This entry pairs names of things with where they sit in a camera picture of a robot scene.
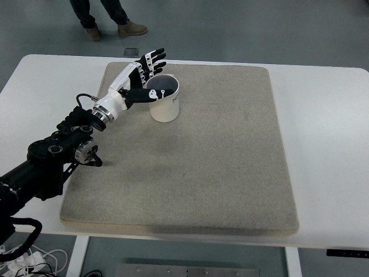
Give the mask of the white and black hand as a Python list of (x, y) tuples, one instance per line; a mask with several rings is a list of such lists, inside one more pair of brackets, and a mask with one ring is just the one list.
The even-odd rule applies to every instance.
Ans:
[(163, 71), (165, 56), (165, 49), (160, 48), (129, 63), (111, 83), (106, 96), (94, 104), (92, 114), (107, 123), (134, 103), (152, 103), (173, 95), (175, 90), (171, 88), (145, 88), (150, 79)]

